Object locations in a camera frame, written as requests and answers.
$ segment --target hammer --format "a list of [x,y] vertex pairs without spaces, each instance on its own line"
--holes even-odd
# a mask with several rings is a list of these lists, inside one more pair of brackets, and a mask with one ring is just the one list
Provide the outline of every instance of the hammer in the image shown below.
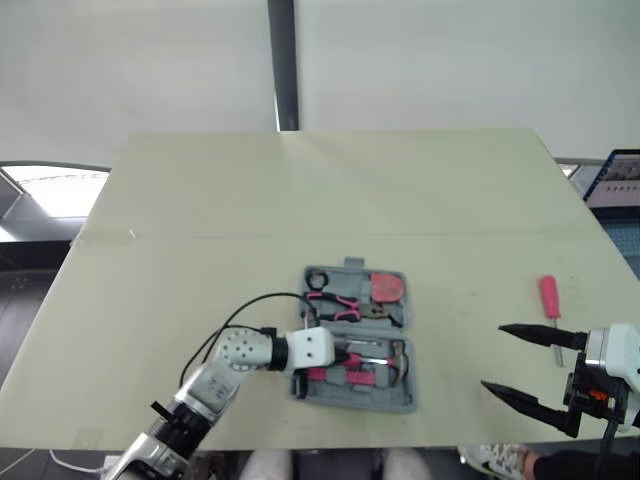
[[363,357],[358,353],[349,353],[349,358],[340,365],[345,367],[359,367],[363,363],[373,363],[376,365],[387,365],[396,371],[396,376],[391,382],[391,386],[395,387],[400,380],[407,374],[407,356],[404,353],[404,342],[402,340],[394,340],[391,342],[393,348],[393,357],[390,358],[372,358]]

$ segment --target black cable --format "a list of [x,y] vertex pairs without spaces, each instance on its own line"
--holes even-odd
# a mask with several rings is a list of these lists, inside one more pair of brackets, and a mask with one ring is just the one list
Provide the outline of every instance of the black cable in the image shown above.
[[249,305],[253,305],[256,302],[259,302],[259,301],[264,300],[266,298],[272,298],[272,297],[293,297],[293,298],[297,298],[298,300],[306,303],[309,306],[310,309],[315,310],[313,304],[307,298],[303,297],[302,295],[298,295],[297,293],[291,293],[291,292],[266,293],[264,295],[260,295],[259,297],[255,297],[255,298],[249,300],[248,302],[246,302],[243,305],[241,305],[240,307],[238,307],[236,309],[236,311],[233,312],[229,316],[229,318],[227,318],[225,320],[225,322],[222,324],[222,327],[220,327],[218,330],[214,331],[211,335],[209,335],[209,337],[204,341],[204,343],[200,346],[200,348],[198,348],[198,350],[196,350],[196,353],[193,354],[193,356],[189,359],[189,361],[186,363],[186,365],[182,369],[182,373],[180,374],[180,383],[178,384],[178,386],[182,387],[182,384],[184,383],[184,378],[185,378],[185,376],[187,374],[187,370],[189,369],[191,364],[194,362],[194,360],[198,357],[198,355],[200,355],[200,352],[202,352],[202,350],[204,350],[204,348],[207,346],[207,344],[209,342],[211,342],[211,345],[209,345],[209,348],[207,349],[207,352],[204,355],[202,363],[207,361],[207,359],[209,358],[209,355],[211,354],[211,351],[213,350],[213,347],[215,346],[216,342],[218,341],[218,337],[220,337],[220,334],[222,333],[223,330],[225,330],[227,328],[231,328],[231,327],[239,327],[239,328],[249,328],[251,330],[259,331],[256,328],[244,327],[243,325],[232,325],[231,327],[229,327],[229,322],[231,322],[231,320],[233,320],[236,317],[236,315],[238,315],[240,312],[242,312]]
[[616,430],[618,430],[618,421],[614,419],[609,420],[607,429],[604,431],[604,435],[600,441],[600,453],[598,453],[598,460],[596,461],[596,480],[603,480],[605,478],[607,457],[611,451]]

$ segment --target gray plastic tool case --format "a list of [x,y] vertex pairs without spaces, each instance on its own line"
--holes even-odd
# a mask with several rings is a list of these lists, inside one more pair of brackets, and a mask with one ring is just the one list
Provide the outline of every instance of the gray plastic tool case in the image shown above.
[[[334,405],[340,407],[362,408],[368,410],[382,410],[385,412],[410,413],[416,410],[416,374],[415,356],[411,342],[402,335],[402,331],[409,326],[410,304],[407,292],[407,282],[402,273],[385,270],[369,270],[364,268],[364,259],[346,258],[344,267],[308,266],[302,275],[302,294],[313,291],[307,285],[307,274],[312,270],[326,273],[328,282],[322,292],[333,293],[342,297],[353,297],[361,303],[372,303],[371,274],[389,273],[402,280],[404,294],[398,302],[383,304],[392,314],[394,321],[389,319],[362,318],[358,322],[316,320],[309,327],[318,324],[327,327],[336,337],[337,344],[347,340],[369,341],[375,344],[343,343],[343,348],[349,352],[358,353],[363,357],[386,359],[392,356],[391,342],[404,342],[408,369],[406,375],[392,386],[395,370],[387,365],[362,365],[360,371],[375,374],[375,386],[353,385],[346,382],[347,370],[353,370],[336,365],[326,370],[326,380],[309,379],[306,370],[296,372],[291,382],[291,394],[301,401]],[[318,315],[335,314],[345,310],[344,306],[329,301],[312,300]],[[303,317],[307,306],[301,302],[300,315]]]

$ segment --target screwdriver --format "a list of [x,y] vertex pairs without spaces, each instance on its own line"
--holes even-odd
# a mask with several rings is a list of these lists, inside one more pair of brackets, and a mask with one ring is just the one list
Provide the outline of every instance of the screwdriver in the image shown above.
[[[558,318],[560,318],[560,297],[558,295],[558,286],[553,275],[545,275],[538,280],[540,288],[540,299],[544,307],[544,315],[551,320],[553,328],[558,328]],[[552,345],[553,354],[556,357],[556,365],[564,367],[564,358],[562,349],[558,345]]]

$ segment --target black pole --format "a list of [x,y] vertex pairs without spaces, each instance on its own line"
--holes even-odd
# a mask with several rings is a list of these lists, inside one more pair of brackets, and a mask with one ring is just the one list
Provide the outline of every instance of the black pole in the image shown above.
[[293,0],[267,0],[273,82],[280,130],[299,130],[296,27]]

